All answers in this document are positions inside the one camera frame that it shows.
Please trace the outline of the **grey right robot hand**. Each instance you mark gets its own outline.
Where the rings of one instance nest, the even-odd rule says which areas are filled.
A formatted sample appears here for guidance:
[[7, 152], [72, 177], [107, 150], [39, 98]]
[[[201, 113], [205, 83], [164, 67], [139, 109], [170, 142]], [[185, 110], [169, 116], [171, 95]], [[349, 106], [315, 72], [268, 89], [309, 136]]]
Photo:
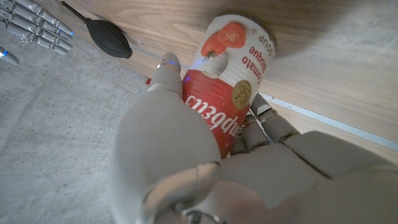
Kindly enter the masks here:
[[72, 29], [35, 1], [1, 0], [1, 29], [62, 55], [73, 48]]

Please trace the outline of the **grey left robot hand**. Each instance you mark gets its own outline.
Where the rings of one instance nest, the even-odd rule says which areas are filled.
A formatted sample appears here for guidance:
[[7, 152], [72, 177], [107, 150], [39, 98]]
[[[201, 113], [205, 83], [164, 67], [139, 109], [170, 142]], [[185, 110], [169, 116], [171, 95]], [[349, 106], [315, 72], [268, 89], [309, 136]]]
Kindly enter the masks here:
[[328, 134], [221, 159], [164, 55], [123, 116], [109, 165], [112, 223], [396, 223], [397, 165]]

